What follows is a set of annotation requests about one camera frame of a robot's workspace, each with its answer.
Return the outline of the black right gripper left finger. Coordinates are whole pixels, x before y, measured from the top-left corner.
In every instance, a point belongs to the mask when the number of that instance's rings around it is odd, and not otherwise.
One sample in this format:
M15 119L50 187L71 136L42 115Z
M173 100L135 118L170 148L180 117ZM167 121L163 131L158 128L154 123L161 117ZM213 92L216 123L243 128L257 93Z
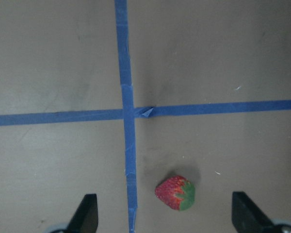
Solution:
M86 194L72 219L70 220L67 233L95 233L98 228L97 195Z

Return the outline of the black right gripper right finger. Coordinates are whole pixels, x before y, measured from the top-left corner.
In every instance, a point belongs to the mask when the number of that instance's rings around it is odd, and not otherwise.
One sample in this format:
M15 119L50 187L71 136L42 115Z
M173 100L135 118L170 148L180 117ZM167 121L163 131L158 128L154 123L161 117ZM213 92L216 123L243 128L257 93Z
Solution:
M238 233L281 232L245 192L232 193L232 224Z

